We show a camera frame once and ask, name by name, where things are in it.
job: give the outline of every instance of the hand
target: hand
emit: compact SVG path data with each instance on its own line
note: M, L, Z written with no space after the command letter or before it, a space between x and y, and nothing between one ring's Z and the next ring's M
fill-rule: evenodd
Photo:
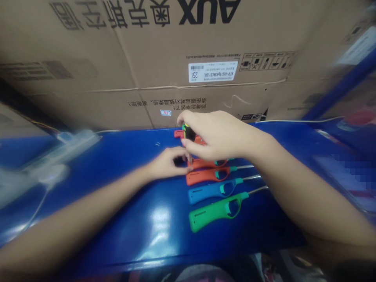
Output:
M177 118L179 125L184 122L201 136L206 145L182 139L183 146L189 153L207 161L234 157L252 158L253 154L262 154L262 151L268 150L268 141L273 139L268 133L223 111L193 113L185 110Z
M182 157L185 161L189 157L186 148L175 147L165 149L158 157L146 165L148 173L152 179L161 179L173 177L177 175L186 175L191 172L191 167L177 167L174 164L174 159Z

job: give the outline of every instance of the right hand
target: right hand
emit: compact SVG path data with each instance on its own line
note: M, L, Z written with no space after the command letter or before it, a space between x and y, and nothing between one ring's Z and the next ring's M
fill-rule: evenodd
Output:
M207 161L251 158L253 153L266 150L265 141L272 139L268 133L223 111L193 113L185 110L177 118L177 123L188 124L205 141L203 146L188 139L181 140L189 153Z

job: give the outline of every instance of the electrical wire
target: electrical wire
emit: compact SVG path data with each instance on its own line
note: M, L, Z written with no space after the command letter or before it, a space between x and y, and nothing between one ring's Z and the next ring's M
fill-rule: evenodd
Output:
M27 116L21 114L19 111L17 111L16 109L12 108L11 106L9 106L9 105L7 105L7 104L4 104L4 103L2 103L2 104L3 104L4 106L8 107L11 111L13 111L13 112L17 113L18 115L20 115L21 117L23 117L24 119L26 119L26 120L29 121L29 122L34 123L34 124L38 125L39 127L42 127L42 128L48 128L48 129L51 129L51 130L55 131L56 133L60 133L60 131L59 131L58 129L56 129L56 128L54 128L54 127L51 127L51 126L49 126L49 125L47 125L47 124L44 124L44 123L41 123L41 122L35 121L35 120L33 120L33 119L31 119L31 118L29 118L29 117L27 117Z
M97 131L96 134L98 133L104 133L104 132L120 132L121 130L101 130L101 131Z
M334 119L339 119L339 118L343 118L344 116L338 116L338 117L332 117L330 119L323 119L323 120L319 120L319 121L302 121L302 120L290 120L290 119L271 119L271 120L267 120L267 121L257 121L255 123L261 123L261 122L272 122L272 121L281 121L281 122L300 122L300 123L321 123L321 122L327 122L327 121L331 121L331 120L334 120ZM120 132L121 130L101 130L101 131L97 131L96 134L98 133L104 133L104 132Z
M319 120L319 121L301 121L301 120L289 120L289 119L271 119L271 120L268 120L268 121L257 121L256 123L260 123L260 122L272 122L272 121L282 121L282 122L303 122L303 123L321 123L321 122L327 122L327 121L331 121L331 120L334 120L334 119L339 119L339 118L343 118L344 116L338 116L338 117L332 117L330 119L323 119L323 120Z
M40 201L39 206L36 208L36 210L35 210L33 216L30 218L30 220L27 222L27 224L25 225L25 227L19 232L18 235L22 234L22 233L25 232L28 228L30 228L30 226L31 226L31 224L32 224L32 222L33 222L33 220L35 219L35 217L36 217L36 215L38 214L40 208L42 207L44 201L46 200L46 197L47 197L48 191L49 191L49 189L47 188L46 191L45 191L45 193L44 193L44 196L43 196L42 200Z

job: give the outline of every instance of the white cable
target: white cable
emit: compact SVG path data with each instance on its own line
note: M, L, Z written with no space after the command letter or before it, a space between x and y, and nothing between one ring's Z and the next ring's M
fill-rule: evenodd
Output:
M27 222L25 227L21 230L21 232L18 235L22 234L24 231L26 231L28 228L30 228L30 225L32 224L33 220L35 219L36 215L38 214L40 208L42 207L42 205L43 205L43 203L44 203L44 201L47 197L48 191L49 191L49 189L46 189L46 192L44 193L44 196L43 196L42 200L40 201L39 206L36 208L33 216L30 218L30 220Z
M119 132L121 130L101 130L101 131L97 131L96 134L98 133L103 133L103 132Z
M304 123L321 123L321 122L327 122L327 121L331 121L331 120L334 120L334 119L338 119L338 118L343 118L343 116L339 116L339 117L332 117L330 119L323 119L323 120L320 120L320 121L300 121L300 120L289 120L289 119L271 119L271 120L268 120L268 121L257 121L256 123L260 123L260 122L271 122L271 121L284 121L284 122L304 122Z

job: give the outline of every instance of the barcode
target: barcode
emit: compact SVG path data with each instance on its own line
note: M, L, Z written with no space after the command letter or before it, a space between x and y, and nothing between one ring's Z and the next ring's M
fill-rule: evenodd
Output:
M204 66L191 66L191 70L203 69Z

